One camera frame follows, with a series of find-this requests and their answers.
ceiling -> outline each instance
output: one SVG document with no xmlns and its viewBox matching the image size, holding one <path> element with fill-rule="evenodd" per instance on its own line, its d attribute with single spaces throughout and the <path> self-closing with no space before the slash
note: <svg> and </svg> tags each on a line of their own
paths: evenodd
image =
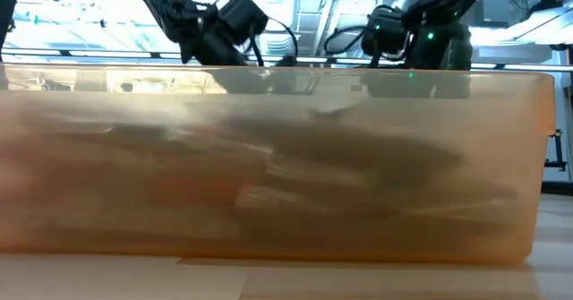
<svg viewBox="0 0 573 300">
<path fill-rule="evenodd" d="M 323 55 L 324 39 L 336 27 L 365 24 L 366 15 L 375 5 L 396 1 L 255 0 L 268 16 L 290 26 L 298 38 L 300 56 Z M 481 22 L 499 18 L 507 20 L 510 27 L 484 27 L 469 22 L 472 43 L 475 46 L 573 43 L 573 3 L 568 0 L 563 8 L 534 13 L 528 21 L 519 23 L 516 17 L 525 15 L 526 9 L 537 1 L 482 0 Z M 505 16 L 497 17 L 500 12 Z M 174 55 L 179 52 L 178 45 L 165 37 L 142 0 L 18 0 L 14 19 L 16 29 L 8 34 L 6 48 L 58 49 L 77 54 L 92 50 Z M 333 46 L 342 47 L 353 37 L 340 37 Z M 282 55 L 293 49 L 289 35 L 275 22 L 269 23 L 259 41 L 264 55 Z M 360 50 L 347 54 L 362 55 Z"/>
</svg>

translucent orange bin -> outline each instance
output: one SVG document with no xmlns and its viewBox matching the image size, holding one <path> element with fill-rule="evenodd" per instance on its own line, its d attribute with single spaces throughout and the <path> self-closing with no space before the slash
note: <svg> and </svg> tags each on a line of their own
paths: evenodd
<svg viewBox="0 0 573 300">
<path fill-rule="evenodd" d="M 0 251 L 504 263 L 532 248 L 548 75 L 4 74 Z"/>
</svg>

table surface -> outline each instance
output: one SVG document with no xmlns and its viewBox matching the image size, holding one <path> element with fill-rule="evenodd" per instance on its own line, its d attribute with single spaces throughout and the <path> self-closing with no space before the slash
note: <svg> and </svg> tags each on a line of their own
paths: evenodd
<svg viewBox="0 0 573 300">
<path fill-rule="evenodd" d="M 524 267 L 0 255 L 10 300 L 572 299 L 573 198 L 544 195 Z"/>
</svg>

plastic storage bin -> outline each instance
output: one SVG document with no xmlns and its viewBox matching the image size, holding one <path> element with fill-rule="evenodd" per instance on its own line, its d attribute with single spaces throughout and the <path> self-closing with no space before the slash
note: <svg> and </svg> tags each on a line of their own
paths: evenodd
<svg viewBox="0 0 573 300">
<path fill-rule="evenodd" d="M 495 263 L 531 251 L 551 76 L 4 73 L 2 251 Z"/>
</svg>

wooden table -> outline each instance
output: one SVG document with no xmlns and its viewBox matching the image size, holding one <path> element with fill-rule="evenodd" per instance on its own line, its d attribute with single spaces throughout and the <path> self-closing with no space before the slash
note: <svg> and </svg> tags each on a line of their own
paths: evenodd
<svg viewBox="0 0 573 300">
<path fill-rule="evenodd" d="M 573 198 L 544 195 L 521 268 L 0 256 L 10 300 L 573 299 Z"/>
</svg>

